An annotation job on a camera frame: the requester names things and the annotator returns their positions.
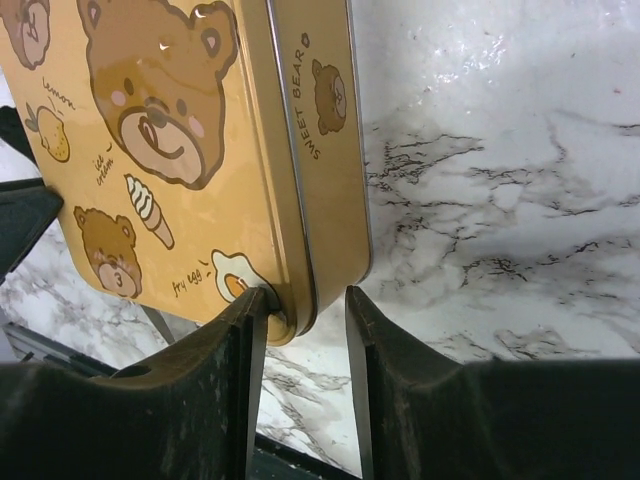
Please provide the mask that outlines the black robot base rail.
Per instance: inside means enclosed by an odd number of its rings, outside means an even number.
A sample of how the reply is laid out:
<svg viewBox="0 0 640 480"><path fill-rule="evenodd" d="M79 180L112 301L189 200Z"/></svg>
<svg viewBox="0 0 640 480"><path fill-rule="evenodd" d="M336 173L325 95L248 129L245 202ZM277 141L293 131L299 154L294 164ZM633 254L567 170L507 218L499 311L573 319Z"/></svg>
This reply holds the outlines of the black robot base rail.
<svg viewBox="0 0 640 480"><path fill-rule="evenodd" d="M2 327L14 355L21 362L38 362L72 371L86 378L110 377L116 369L24 326Z"/></svg>

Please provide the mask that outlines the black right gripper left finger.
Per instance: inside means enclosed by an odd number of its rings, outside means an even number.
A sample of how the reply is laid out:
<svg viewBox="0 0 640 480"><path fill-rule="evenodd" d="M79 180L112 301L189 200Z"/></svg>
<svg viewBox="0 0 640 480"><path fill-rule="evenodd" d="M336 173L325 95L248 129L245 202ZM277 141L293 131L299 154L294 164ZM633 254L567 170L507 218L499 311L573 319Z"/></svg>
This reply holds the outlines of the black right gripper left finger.
<svg viewBox="0 0 640 480"><path fill-rule="evenodd" d="M5 479L245 479L264 361L264 292L110 377L1 368Z"/></svg>

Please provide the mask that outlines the silver tin lid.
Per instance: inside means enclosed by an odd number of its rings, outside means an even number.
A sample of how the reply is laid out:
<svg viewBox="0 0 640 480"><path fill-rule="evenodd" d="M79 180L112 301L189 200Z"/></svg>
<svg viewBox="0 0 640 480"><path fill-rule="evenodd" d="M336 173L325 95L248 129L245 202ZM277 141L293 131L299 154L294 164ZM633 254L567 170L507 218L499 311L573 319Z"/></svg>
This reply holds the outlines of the silver tin lid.
<svg viewBox="0 0 640 480"><path fill-rule="evenodd" d="M5 1L1 67L92 287L205 323L267 292L312 311L263 1Z"/></svg>

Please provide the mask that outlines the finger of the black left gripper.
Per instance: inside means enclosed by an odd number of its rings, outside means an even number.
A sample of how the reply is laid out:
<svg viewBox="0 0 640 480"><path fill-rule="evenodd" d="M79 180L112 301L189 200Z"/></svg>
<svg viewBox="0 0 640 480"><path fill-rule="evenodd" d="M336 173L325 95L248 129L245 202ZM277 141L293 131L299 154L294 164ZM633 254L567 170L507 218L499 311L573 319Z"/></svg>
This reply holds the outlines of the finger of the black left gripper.
<svg viewBox="0 0 640 480"><path fill-rule="evenodd" d="M41 178L1 183L1 283L56 219L63 199Z"/></svg>

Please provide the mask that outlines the black-tipped metal tongs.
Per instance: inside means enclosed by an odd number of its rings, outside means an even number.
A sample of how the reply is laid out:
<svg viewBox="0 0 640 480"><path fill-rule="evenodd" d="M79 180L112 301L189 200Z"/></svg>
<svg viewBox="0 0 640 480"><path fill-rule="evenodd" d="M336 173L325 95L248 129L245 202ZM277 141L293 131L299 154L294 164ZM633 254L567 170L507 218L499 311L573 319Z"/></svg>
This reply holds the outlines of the black-tipped metal tongs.
<svg viewBox="0 0 640 480"><path fill-rule="evenodd" d="M174 344L175 337L171 332L171 329L169 328L168 324L166 323L164 317L162 316L161 312L154 308L147 307L145 305L142 305L141 308L146 314L151 324L159 332L159 334L166 341L166 343L168 345Z"/></svg>

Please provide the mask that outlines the gold metal cookie tin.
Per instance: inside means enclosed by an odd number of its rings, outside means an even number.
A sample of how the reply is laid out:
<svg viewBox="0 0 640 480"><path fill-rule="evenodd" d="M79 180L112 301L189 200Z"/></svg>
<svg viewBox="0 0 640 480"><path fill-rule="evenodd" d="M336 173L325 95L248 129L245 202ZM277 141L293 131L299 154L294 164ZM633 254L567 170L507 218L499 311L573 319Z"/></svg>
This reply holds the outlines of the gold metal cookie tin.
<svg viewBox="0 0 640 480"><path fill-rule="evenodd" d="M348 1L270 1L313 318L370 271L372 240Z"/></svg>

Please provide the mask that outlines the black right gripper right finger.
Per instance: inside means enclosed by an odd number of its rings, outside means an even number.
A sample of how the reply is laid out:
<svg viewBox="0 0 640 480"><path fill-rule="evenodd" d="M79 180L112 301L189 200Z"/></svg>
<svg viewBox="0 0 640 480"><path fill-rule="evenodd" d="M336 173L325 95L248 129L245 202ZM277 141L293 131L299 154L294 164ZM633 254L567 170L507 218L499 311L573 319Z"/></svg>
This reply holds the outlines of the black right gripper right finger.
<svg viewBox="0 0 640 480"><path fill-rule="evenodd" d="M635 479L635 360L459 363L345 295L367 479Z"/></svg>

